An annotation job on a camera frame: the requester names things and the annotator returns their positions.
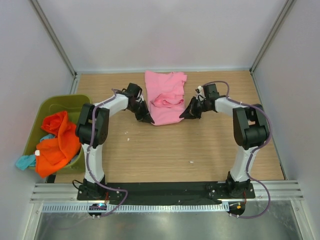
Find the pink t shirt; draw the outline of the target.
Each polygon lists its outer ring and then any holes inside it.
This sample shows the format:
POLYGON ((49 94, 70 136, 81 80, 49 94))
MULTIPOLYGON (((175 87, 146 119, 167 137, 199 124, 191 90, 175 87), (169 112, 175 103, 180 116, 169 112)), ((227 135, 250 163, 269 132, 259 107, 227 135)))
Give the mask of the pink t shirt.
POLYGON ((184 85, 187 75, 183 72, 144 73, 147 93, 147 104, 153 125, 163 126, 176 124, 183 119, 180 115, 185 111, 184 85))

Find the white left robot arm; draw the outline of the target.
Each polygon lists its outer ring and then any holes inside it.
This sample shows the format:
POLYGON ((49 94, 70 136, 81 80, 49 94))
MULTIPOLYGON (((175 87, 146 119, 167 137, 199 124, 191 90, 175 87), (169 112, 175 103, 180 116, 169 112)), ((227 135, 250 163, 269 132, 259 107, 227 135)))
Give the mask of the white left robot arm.
POLYGON ((77 187, 78 200, 101 200, 111 190, 106 186, 103 170, 103 145, 107 140, 110 117, 129 110, 139 122, 153 124, 140 86, 130 83, 122 90, 113 89, 113 96, 100 103, 85 103, 82 106, 75 135, 85 155, 85 175, 77 187))

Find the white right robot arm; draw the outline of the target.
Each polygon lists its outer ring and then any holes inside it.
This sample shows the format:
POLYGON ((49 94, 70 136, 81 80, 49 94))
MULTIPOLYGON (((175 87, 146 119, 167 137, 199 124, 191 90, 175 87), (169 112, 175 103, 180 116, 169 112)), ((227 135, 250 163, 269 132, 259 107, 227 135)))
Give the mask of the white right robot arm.
POLYGON ((230 86, 225 95, 217 89, 217 81, 200 85, 181 119, 200 119, 202 113, 213 111, 232 117, 233 137, 238 145, 233 167, 227 174, 225 192, 231 198, 240 198, 249 190, 251 169, 258 151, 269 143, 272 136, 270 120, 260 104, 247 104, 231 99, 230 86))

